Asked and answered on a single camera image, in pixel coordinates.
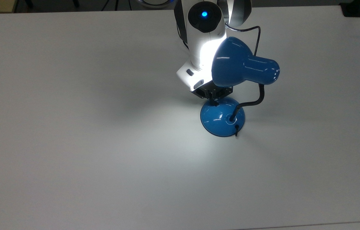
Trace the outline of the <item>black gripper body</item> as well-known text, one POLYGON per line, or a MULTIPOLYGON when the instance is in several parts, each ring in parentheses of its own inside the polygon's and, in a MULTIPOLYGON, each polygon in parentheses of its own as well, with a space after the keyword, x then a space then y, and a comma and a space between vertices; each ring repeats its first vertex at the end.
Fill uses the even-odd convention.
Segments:
POLYGON ((212 81, 201 85, 197 89, 193 90, 192 93, 199 98, 206 99, 221 99, 229 96, 233 92, 233 86, 231 87, 218 87, 212 81))

